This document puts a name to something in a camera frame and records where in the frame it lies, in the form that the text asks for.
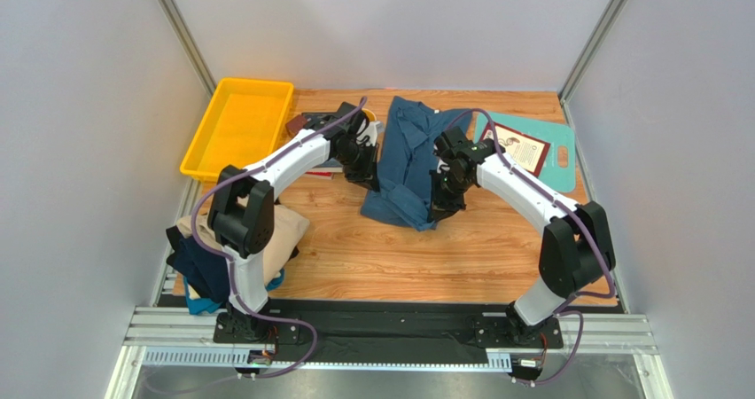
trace white wall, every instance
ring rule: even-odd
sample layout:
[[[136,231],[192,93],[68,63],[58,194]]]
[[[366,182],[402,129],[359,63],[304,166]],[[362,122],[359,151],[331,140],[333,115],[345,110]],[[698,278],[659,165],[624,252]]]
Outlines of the white wall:
[[[676,397],[752,397],[755,0],[629,0],[570,109]]]
[[[609,0],[176,0],[214,78],[557,90]]]
[[[0,0],[0,396],[103,396],[204,105],[157,0]]]

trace beige cloth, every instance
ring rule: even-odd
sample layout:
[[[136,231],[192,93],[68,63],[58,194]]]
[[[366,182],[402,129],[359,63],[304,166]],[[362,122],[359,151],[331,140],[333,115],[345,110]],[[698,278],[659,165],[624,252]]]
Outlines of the beige cloth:
[[[275,278],[286,262],[288,262],[293,248],[299,244],[299,241],[304,236],[304,232],[309,227],[309,220],[307,218],[282,205],[276,206],[275,217],[276,227],[273,230],[273,237],[265,247],[265,253],[262,255],[264,259],[265,285]],[[190,215],[178,219],[175,225],[184,237],[191,235]],[[221,245],[215,241],[215,233],[207,226],[207,215],[197,216],[197,229],[199,230],[199,237],[206,244],[216,250],[222,249]]]

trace cutting board handle hole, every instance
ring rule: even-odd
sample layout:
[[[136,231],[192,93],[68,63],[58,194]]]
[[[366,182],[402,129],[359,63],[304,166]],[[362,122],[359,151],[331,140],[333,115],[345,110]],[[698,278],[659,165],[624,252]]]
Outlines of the cutting board handle hole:
[[[566,146],[558,146],[558,167],[566,168],[569,165],[569,150]]]

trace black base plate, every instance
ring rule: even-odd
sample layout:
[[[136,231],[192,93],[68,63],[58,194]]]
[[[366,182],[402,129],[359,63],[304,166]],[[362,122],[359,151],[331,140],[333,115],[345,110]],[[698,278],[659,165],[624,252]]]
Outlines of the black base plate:
[[[290,319],[299,319],[296,313],[287,312],[284,315],[275,315],[275,317],[287,317]],[[258,324],[262,324],[260,329],[255,329]],[[262,323],[248,315],[240,313],[221,313],[218,315],[215,323],[215,332],[213,342],[219,344],[234,343],[264,343],[268,338],[268,331],[275,326],[278,332],[278,344],[297,344],[302,341],[311,339],[301,339],[300,326],[296,324],[276,324]]]
[[[558,319],[552,317],[542,329],[533,336],[533,340],[526,343],[515,343],[506,336],[504,327],[508,325],[506,317],[475,317],[475,340],[481,348],[542,348],[540,333],[545,334],[548,348],[564,348],[561,337],[561,326]]]

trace red object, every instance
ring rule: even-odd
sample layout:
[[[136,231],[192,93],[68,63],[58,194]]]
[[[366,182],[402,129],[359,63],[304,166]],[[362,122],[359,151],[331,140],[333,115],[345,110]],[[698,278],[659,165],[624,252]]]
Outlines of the red object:
[[[291,137],[294,137],[300,130],[304,129],[305,124],[307,124],[307,119],[301,115],[297,115],[285,124],[285,129]]]
[[[319,177],[322,179],[332,179],[335,174],[332,172],[322,172],[322,171],[308,171],[304,174],[306,177]]]

